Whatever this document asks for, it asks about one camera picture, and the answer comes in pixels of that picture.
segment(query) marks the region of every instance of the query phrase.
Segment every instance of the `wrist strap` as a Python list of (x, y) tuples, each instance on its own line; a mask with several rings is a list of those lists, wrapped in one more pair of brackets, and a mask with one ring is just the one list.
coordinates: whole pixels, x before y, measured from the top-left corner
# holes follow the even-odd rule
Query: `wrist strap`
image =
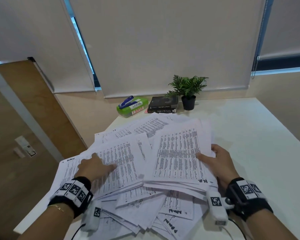
[(234, 204), (232, 211), (244, 221), (252, 214), (263, 209), (273, 213), (265, 195), (256, 184), (242, 177), (235, 178), (230, 182), (225, 196)]
[(76, 177), (64, 183), (50, 198), (48, 206), (67, 204), (74, 212), (74, 218), (82, 214), (92, 200), (91, 182), (86, 177)]

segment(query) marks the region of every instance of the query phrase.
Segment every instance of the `book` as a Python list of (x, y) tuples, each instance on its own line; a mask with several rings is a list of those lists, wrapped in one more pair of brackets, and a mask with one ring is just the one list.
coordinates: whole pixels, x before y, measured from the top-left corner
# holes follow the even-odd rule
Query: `book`
[(166, 97), (166, 96), (156, 96), (152, 97), (149, 103), (149, 109), (176, 109), (178, 108), (178, 96)]
[(148, 108), (148, 113), (176, 113), (177, 108), (172, 108), (172, 109), (149, 109)]

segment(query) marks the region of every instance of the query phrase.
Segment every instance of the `wooden panel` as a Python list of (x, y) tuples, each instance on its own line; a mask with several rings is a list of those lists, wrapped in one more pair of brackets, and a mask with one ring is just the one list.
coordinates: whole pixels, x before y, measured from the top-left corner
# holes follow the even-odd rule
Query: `wooden panel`
[[(13, 149), (24, 136), (37, 154), (19, 158)], [(51, 187), (58, 164), (0, 93), (0, 239), (16, 239), (13, 229)]]
[(0, 64), (0, 73), (64, 158), (86, 150), (31, 61)]

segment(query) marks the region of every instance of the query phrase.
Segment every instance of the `table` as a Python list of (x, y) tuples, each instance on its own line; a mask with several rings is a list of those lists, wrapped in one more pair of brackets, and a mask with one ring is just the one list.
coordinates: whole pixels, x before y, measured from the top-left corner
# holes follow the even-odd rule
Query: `table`
[[(227, 149), (241, 177), (256, 182), (268, 198), (276, 216), (300, 239), (300, 142), (256, 98), (196, 101), (194, 110), (183, 111), (191, 118), (209, 119), (215, 143)], [(148, 116), (143, 112), (130, 118), (117, 117), (107, 130)], [(16, 226), (24, 232), (45, 209), (41, 200)], [(80, 226), (72, 223), (65, 239), (71, 239)], [(212, 225), (210, 216), (192, 230), (190, 239), (244, 239), (232, 223), (222, 231)], [(86, 239), (85, 233), (75, 239)], [(137, 239), (157, 239), (152, 232)]]

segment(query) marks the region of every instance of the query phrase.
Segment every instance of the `cable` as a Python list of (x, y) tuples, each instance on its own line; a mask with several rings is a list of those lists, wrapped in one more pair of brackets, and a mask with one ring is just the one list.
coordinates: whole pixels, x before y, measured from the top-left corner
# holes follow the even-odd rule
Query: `cable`
[(86, 224), (82, 224), (82, 225), (78, 228), (78, 230), (76, 230), (76, 232), (74, 233), (74, 235), (73, 235), (73, 237), (71, 238), (71, 240), (74, 239), (75, 235), (76, 235), (77, 232), (80, 230), (80, 228), (81, 228), (81, 227), (84, 227), (85, 225), (86, 225)]
[(247, 240), (246, 235), (244, 234), (243, 230), (241, 230), (240, 226), (234, 220), (232, 220), (230, 217), (228, 217), (228, 219), (229, 219), (229, 221), (233, 222), (239, 228), (239, 230), (241, 231), (244, 239)]

